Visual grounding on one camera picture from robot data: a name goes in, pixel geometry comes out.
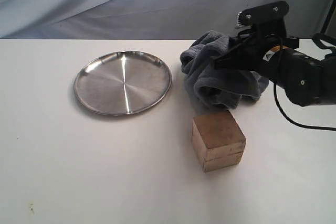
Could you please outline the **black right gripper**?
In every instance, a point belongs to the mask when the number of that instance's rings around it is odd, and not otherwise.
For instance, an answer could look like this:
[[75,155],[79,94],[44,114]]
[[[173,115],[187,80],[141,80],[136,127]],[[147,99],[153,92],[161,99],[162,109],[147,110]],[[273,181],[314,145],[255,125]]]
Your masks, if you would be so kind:
[[257,42],[253,35],[230,37],[228,52],[214,59],[214,68],[254,71],[283,88],[299,106],[324,105],[321,61],[293,48],[279,37]]

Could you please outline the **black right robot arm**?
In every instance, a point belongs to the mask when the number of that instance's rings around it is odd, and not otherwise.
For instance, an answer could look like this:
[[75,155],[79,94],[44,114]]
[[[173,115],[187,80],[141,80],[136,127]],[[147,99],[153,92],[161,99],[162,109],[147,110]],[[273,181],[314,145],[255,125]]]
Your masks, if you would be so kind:
[[215,69],[254,71],[299,106],[335,104],[335,54],[318,60],[297,50],[297,38],[250,36],[214,60]]

